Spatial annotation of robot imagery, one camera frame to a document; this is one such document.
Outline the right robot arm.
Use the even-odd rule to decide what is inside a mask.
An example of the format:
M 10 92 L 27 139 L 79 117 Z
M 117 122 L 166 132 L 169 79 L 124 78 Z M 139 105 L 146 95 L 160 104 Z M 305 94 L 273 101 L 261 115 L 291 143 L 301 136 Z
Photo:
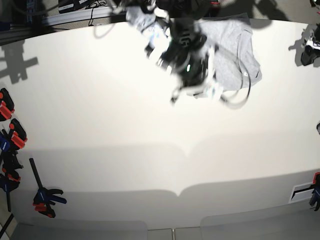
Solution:
M 148 39 L 145 50 L 150 60 L 170 74 L 178 76 L 178 84 L 171 96 L 175 103 L 182 92 L 192 96 L 203 94 L 207 85 L 208 61 L 212 54 L 197 57 L 207 37 L 196 32 L 186 45 L 181 40 L 184 25 L 176 21 L 180 15 L 192 21 L 202 17 L 202 13 L 192 12 L 187 5 L 177 9 L 177 0 L 118 0 L 114 13 L 125 12 L 128 23 L 136 27 Z

